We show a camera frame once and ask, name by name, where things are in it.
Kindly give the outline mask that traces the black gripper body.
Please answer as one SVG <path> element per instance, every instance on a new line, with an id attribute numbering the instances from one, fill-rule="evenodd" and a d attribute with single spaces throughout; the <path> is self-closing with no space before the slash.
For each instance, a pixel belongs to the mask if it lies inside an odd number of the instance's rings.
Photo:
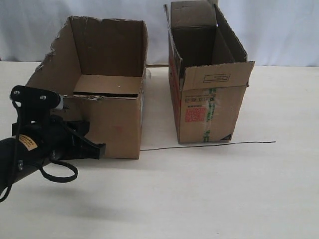
<path id="1" fill-rule="evenodd" d="M 60 116 L 50 116 L 46 125 L 22 125 L 17 119 L 12 125 L 11 158 L 17 162 L 86 158 L 88 139 L 69 128 L 67 122 Z"/>

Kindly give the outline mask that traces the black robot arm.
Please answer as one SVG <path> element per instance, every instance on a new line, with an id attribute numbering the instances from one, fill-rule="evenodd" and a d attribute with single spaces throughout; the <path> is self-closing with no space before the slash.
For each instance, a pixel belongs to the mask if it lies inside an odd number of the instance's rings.
<path id="1" fill-rule="evenodd" d="M 0 191 L 4 201 L 13 183 L 35 171 L 55 183 L 68 183 L 78 176 L 78 169 L 69 160 L 101 159 L 106 151 L 104 143 L 95 144 L 85 135 L 90 128 L 85 120 L 64 121 L 52 115 L 47 124 L 32 123 L 19 129 L 15 136 L 0 142 Z M 73 172 L 71 176 L 53 176 L 44 170 L 48 164 L 64 166 Z"/>

